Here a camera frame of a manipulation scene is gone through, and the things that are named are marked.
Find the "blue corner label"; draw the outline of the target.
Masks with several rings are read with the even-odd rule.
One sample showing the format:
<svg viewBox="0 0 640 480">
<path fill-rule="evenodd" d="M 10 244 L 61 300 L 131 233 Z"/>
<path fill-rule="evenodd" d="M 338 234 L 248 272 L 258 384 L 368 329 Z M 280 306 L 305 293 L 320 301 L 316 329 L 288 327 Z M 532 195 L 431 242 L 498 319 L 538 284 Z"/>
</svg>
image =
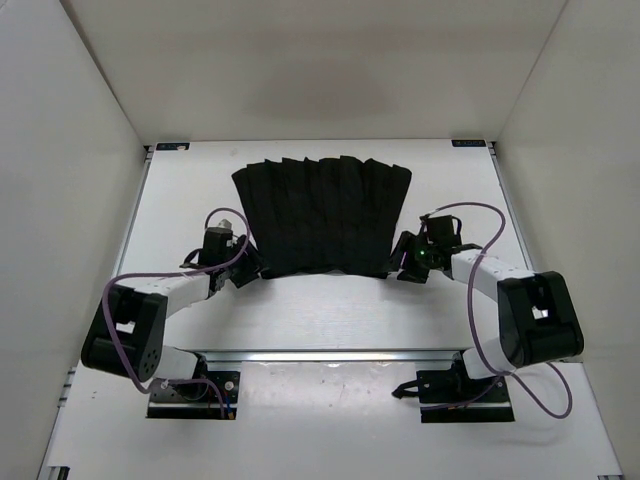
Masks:
<svg viewBox="0 0 640 480">
<path fill-rule="evenodd" d="M 452 139 L 451 144 L 454 148 L 485 148 L 486 141 L 482 139 Z"/>
<path fill-rule="evenodd" d="M 186 151 L 189 148 L 189 142 L 161 142 L 155 146 L 156 151 Z"/>
</svg>

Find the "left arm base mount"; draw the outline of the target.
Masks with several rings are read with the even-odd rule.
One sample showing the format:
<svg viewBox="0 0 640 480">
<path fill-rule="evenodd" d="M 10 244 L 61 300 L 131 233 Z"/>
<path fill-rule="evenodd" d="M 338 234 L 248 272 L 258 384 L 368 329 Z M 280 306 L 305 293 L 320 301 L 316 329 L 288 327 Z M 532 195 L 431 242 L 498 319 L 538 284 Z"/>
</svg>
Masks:
<svg viewBox="0 0 640 480">
<path fill-rule="evenodd" d="M 198 352 L 195 378 L 208 383 L 153 386 L 147 404 L 148 419 L 234 421 L 238 417 L 241 371 L 238 364 L 218 364 Z"/>
</svg>

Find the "left blue corner label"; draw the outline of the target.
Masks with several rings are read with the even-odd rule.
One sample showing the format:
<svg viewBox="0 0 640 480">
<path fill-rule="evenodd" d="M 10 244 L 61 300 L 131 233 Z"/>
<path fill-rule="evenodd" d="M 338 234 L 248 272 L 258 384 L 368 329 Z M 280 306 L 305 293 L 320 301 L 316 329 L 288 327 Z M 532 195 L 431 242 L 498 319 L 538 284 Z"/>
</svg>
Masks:
<svg viewBox="0 0 640 480">
<path fill-rule="evenodd" d="M 186 151 L 189 148 L 189 142 L 161 142 L 155 146 L 156 151 Z"/>
</svg>

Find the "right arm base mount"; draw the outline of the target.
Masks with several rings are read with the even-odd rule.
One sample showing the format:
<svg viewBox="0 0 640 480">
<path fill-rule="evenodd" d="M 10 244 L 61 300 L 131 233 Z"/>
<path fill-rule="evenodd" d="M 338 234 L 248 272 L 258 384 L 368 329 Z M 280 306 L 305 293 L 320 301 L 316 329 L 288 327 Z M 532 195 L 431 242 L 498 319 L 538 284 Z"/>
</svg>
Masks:
<svg viewBox="0 0 640 480">
<path fill-rule="evenodd" d="M 503 377 L 471 379 L 457 353 L 448 369 L 422 369 L 396 387 L 398 399 L 417 399 L 422 424 L 510 423 L 515 421 Z"/>
</svg>

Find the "black pleated skirt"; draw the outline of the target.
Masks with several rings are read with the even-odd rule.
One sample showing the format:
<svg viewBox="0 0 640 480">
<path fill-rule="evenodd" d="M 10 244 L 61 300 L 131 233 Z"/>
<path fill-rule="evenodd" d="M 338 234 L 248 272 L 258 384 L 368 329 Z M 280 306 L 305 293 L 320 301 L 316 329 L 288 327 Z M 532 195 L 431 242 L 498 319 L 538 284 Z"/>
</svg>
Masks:
<svg viewBox="0 0 640 480">
<path fill-rule="evenodd" d="M 386 277 L 411 179 L 405 167 L 352 156 L 265 160 L 232 175 L 265 279 Z"/>
</svg>

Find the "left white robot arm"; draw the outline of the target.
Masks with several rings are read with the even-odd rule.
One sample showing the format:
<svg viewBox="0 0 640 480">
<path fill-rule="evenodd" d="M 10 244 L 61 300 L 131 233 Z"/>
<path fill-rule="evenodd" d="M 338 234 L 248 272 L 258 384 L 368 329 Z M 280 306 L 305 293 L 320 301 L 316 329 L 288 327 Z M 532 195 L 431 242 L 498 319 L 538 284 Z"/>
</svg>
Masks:
<svg viewBox="0 0 640 480">
<path fill-rule="evenodd" d="M 109 286 L 84 341 L 82 364 L 141 384 L 174 384 L 188 398 L 203 395 L 209 385 L 204 356 L 165 345 L 166 321 L 228 282 L 241 288 L 258 279 L 262 268 L 256 247 L 235 236 L 228 222 L 208 227 L 177 275 L 124 275 Z"/>
</svg>

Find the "right blue corner label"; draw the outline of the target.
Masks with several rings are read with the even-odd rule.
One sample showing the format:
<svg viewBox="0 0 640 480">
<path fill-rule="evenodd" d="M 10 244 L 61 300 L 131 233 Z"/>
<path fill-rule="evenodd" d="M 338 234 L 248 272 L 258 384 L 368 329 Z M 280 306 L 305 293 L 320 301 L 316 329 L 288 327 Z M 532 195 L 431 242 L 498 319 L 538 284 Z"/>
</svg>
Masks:
<svg viewBox="0 0 640 480">
<path fill-rule="evenodd" d="M 482 139 L 452 139 L 451 144 L 454 148 L 485 148 L 486 141 Z"/>
</svg>

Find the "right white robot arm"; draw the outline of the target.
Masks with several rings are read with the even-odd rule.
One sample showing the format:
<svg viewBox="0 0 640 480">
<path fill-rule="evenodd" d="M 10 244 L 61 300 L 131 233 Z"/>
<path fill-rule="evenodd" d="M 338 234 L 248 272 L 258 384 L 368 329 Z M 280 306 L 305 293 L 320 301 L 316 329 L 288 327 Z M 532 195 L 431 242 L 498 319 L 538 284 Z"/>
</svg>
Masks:
<svg viewBox="0 0 640 480">
<path fill-rule="evenodd" d="M 439 271 L 467 286 L 467 314 L 474 346 L 460 354 L 461 367 L 448 376 L 449 391 L 471 400 L 484 379 L 583 353 L 584 336 L 564 277 L 509 265 L 461 238 L 462 222 L 452 216 L 424 216 L 414 234 L 404 231 L 394 247 L 397 279 L 424 284 Z M 482 342 L 475 328 L 473 294 L 498 308 L 498 335 Z"/>
</svg>

